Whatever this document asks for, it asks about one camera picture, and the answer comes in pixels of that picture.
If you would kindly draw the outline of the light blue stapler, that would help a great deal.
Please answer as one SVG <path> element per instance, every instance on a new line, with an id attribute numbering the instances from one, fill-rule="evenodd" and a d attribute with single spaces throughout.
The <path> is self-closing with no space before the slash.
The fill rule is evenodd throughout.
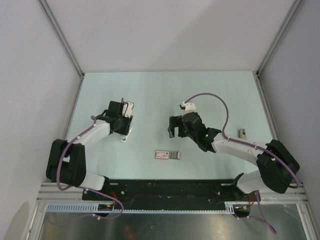
<path id="1" fill-rule="evenodd" d="M 121 135 L 120 141 L 122 143 L 125 143 L 129 139 L 129 137 L 132 133 L 132 130 L 133 130 L 133 123 L 132 122 L 129 122 L 128 124 L 126 124 L 124 126 L 124 128 L 121 130 L 121 134 L 120 134 Z"/>

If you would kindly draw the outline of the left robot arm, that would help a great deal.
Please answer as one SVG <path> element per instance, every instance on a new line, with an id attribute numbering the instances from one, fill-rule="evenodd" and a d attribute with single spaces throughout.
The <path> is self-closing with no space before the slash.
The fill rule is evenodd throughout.
<path id="1" fill-rule="evenodd" d="M 46 177 L 57 183 L 61 191 L 70 187 L 92 189 L 100 200 L 110 196 L 111 188 L 105 184 L 107 177 L 87 169 L 86 152 L 100 140 L 118 134 L 125 143 L 132 132 L 134 103 L 110 101 L 108 109 L 92 116 L 92 124 L 71 140 L 52 142 Z"/>

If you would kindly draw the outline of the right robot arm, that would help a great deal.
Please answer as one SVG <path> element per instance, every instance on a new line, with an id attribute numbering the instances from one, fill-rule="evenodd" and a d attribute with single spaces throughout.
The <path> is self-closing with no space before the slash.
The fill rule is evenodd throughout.
<path id="1" fill-rule="evenodd" d="M 232 182 L 231 196 L 242 201 L 249 193 L 264 188 L 284 194 L 296 179 L 300 165 L 278 140 L 270 143 L 251 143 L 240 138 L 231 138 L 216 128 L 206 127 L 196 112 L 170 116 L 168 133 L 174 138 L 188 137 L 204 152 L 221 153 L 247 161 L 258 170 L 240 173 Z"/>

